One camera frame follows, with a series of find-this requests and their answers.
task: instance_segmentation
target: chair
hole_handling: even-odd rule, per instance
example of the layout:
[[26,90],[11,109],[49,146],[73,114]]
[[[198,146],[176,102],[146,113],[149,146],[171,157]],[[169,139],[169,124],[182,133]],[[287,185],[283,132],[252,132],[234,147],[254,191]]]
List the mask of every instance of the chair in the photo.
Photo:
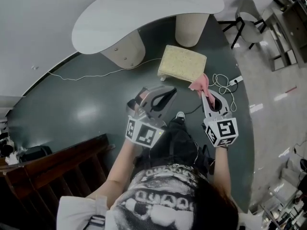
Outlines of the chair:
[[[242,16],[244,14],[248,14],[248,17],[253,16],[257,21],[249,21],[244,20]],[[260,16],[259,12],[257,11],[256,5],[253,0],[240,0],[238,9],[236,11],[236,20],[235,21],[220,21],[219,24],[230,24],[227,26],[223,32],[227,31],[229,28],[233,27],[234,25],[238,29],[238,33],[234,42],[231,45],[231,49],[233,49],[236,41],[238,40],[239,36],[241,36],[244,41],[251,43],[249,49],[251,49],[255,43],[259,43],[263,40],[262,32],[264,31],[266,24],[262,17]],[[262,26],[259,28],[256,26],[257,24],[263,23]]]

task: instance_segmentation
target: graphic t-shirt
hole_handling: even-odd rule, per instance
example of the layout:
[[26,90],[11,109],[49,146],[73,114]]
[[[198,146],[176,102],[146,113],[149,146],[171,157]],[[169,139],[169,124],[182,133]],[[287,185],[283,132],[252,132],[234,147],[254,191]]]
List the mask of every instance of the graphic t-shirt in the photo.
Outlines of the graphic t-shirt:
[[110,210],[106,197],[62,197],[57,229],[87,225],[89,230],[190,230],[198,179],[190,170],[172,165],[143,170]]

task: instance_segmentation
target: black pants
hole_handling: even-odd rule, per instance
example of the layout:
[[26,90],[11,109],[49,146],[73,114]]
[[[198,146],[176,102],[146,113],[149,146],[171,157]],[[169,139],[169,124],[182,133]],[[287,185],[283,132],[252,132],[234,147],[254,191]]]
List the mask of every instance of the black pants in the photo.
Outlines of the black pants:
[[202,149],[188,134],[184,121],[177,118],[169,123],[164,134],[152,149],[144,148],[135,160],[133,176],[144,169],[169,164],[183,164],[198,169],[206,176]]

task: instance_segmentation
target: white wall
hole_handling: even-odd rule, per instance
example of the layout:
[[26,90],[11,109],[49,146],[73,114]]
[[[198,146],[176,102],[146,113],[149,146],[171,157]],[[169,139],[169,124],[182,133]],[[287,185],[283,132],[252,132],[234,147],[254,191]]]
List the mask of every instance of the white wall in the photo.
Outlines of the white wall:
[[[0,0],[0,95],[22,96],[41,76],[75,52],[71,31],[94,0]],[[218,19],[234,18],[224,0]],[[264,9],[272,0],[254,0]]]

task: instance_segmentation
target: white cylindrical table base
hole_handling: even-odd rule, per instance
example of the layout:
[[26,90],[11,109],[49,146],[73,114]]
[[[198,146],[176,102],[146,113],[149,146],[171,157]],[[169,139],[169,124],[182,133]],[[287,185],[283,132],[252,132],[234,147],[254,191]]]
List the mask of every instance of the white cylindrical table base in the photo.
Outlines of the white cylindrical table base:
[[195,46],[207,23],[209,14],[187,13],[176,16],[175,39],[177,43],[184,47]]
[[145,46],[138,30],[133,31],[116,44],[101,51],[108,59],[121,68],[133,68],[141,63],[145,56]]

